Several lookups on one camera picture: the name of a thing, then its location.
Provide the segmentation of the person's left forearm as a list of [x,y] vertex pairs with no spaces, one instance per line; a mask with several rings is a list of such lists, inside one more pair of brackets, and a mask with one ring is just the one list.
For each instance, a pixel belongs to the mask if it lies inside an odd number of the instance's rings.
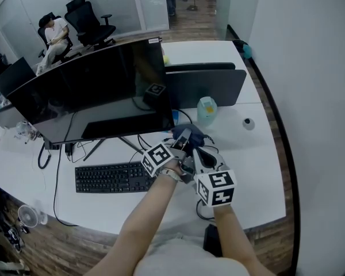
[[84,276],[132,276],[162,222],[177,183],[160,174],[125,220],[113,247]]

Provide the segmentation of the pale green bottle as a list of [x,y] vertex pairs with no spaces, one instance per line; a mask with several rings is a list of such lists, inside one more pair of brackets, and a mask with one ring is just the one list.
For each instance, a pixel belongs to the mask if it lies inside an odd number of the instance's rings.
[[217,115],[217,104],[212,97],[202,97],[197,104],[197,121],[202,126],[212,124]]

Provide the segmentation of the person's right forearm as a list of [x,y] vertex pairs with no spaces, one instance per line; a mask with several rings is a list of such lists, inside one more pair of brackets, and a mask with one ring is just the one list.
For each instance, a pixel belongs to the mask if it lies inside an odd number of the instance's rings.
[[261,264],[230,205],[213,208],[221,250],[225,258],[240,262],[250,276],[275,276]]

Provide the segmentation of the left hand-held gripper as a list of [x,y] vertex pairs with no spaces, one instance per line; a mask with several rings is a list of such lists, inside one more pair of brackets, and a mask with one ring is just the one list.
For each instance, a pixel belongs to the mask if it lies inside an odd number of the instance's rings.
[[190,183],[194,177],[194,162],[188,157],[189,140],[192,134],[190,128],[174,128],[172,130],[173,143],[167,147],[160,142],[143,153],[141,164],[150,177],[156,177],[162,168],[171,160],[178,162],[182,171],[182,181]]

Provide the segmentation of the white desk fan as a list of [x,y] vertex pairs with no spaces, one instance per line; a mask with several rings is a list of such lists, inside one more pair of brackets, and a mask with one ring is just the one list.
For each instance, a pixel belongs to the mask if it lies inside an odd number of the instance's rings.
[[35,228],[39,224],[46,225],[48,222],[47,214],[29,205],[18,208],[18,218],[28,228]]

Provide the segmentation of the silver wristwatch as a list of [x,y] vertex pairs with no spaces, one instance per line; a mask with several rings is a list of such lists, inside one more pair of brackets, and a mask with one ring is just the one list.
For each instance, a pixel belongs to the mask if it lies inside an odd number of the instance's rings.
[[178,173],[176,173],[174,170],[169,169],[169,168],[162,168],[160,171],[160,174],[169,176],[175,181],[181,181],[181,177]]

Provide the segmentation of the grey laptop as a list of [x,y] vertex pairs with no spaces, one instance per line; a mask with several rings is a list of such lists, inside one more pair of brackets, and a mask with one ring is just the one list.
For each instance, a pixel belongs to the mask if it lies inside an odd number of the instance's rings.
[[15,128],[19,122],[26,121],[25,117],[13,106],[0,108],[0,127]]

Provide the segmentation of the person's left hand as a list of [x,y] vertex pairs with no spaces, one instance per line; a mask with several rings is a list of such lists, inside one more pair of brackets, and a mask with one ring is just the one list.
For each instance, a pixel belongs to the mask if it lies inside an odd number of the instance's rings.
[[172,171],[174,171],[175,173],[177,173],[179,176],[183,175],[183,172],[181,170],[180,164],[179,164],[179,160],[176,159],[171,159],[170,161],[168,161],[164,166],[164,168],[168,168]]

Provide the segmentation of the black computer monitor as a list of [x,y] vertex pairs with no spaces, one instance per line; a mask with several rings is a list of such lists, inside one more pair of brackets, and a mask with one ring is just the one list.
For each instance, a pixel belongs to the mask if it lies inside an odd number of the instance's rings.
[[0,73],[0,93],[7,97],[14,90],[36,77],[24,57],[6,67]]

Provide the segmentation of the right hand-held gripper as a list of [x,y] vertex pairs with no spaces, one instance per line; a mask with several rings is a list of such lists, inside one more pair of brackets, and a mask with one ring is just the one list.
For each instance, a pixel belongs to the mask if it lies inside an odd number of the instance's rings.
[[232,203],[237,186],[235,173],[223,157],[203,147],[193,149],[195,192],[204,205],[215,208]]

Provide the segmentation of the black office chair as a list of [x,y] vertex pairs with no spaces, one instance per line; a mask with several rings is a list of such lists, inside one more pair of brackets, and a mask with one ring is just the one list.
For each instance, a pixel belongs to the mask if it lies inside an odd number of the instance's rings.
[[109,39],[116,30],[114,25],[109,24],[111,14],[101,16],[105,20],[102,25],[89,1],[72,0],[66,4],[66,8],[65,20],[77,31],[76,36],[84,47],[91,46],[99,50],[116,43],[114,38]]
[[[45,51],[48,50],[49,45],[48,45],[47,39],[45,37],[45,28],[43,26],[38,28],[37,33],[41,37],[41,39],[43,40],[43,42],[45,43],[45,46],[46,46],[46,49],[42,49],[40,51],[39,55],[38,55],[38,58],[41,59],[41,58],[43,58],[45,56]],[[68,36],[64,38],[64,41],[67,43],[66,49],[60,55],[56,55],[55,56],[52,64],[55,64],[57,62],[65,63],[65,62],[73,59],[76,56],[81,56],[80,52],[77,52],[77,53],[75,53],[75,54],[73,54],[71,56],[67,56],[68,53],[72,50],[73,43],[72,43],[71,39]]]

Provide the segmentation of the frosted glass panel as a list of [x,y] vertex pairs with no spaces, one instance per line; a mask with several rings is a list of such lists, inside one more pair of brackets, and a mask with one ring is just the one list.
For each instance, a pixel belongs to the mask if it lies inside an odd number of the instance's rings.
[[231,0],[216,0],[216,32],[219,40],[225,40]]

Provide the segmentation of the person's grey shirt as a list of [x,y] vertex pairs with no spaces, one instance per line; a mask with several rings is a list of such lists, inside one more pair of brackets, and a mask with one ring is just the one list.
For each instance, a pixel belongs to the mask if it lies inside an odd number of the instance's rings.
[[202,245],[199,236],[157,235],[133,276],[249,276],[238,261],[217,258]]

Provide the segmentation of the black rectangular pad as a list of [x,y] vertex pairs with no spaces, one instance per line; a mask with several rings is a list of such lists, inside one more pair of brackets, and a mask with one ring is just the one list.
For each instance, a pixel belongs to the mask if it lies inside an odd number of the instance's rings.
[[209,224],[205,229],[203,249],[215,257],[223,256],[217,227],[212,224]]

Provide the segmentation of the blue cloth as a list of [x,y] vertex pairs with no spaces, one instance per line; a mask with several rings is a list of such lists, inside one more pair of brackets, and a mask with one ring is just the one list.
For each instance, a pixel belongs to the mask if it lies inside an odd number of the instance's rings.
[[171,129],[172,138],[174,140],[178,140],[178,137],[183,133],[185,129],[189,129],[191,131],[189,137],[189,143],[195,147],[203,147],[205,145],[204,139],[208,136],[204,134],[198,127],[194,124],[180,124],[176,125]]

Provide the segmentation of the black and white sneaker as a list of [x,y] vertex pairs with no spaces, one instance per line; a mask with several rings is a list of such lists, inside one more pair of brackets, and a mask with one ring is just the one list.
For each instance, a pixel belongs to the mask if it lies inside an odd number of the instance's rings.
[[14,249],[18,253],[21,253],[22,248],[24,246],[24,242],[20,238],[17,230],[15,228],[10,228],[8,230],[7,234],[8,234],[8,240],[9,240],[10,244],[14,247]]

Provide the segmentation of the large curved black monitor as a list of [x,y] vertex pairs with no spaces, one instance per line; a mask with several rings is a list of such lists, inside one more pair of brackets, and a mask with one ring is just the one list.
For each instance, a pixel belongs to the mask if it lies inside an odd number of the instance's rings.
[[160,38],[70,60],[15,89],[8,99],[53,144],[174,126]]

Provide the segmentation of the glass wall with white blinds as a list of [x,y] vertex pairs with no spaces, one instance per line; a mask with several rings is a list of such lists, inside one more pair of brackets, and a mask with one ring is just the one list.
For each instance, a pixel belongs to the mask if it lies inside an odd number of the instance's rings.
[[[13,63],[23,57],[32,66],[45,43],[37,33],[39,19],[48,13],[64,16],[72,0],[0,0],[0,52]],[[109,14],[114,38],[170,27],[166,0],[86,0],[100,23]]]

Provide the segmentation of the black keyboard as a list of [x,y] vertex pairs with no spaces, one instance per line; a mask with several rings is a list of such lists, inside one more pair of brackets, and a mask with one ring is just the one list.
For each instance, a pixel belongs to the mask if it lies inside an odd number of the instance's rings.
[[82,166],[75,169],[77,193],[139,193],[155,182],[141,162]]

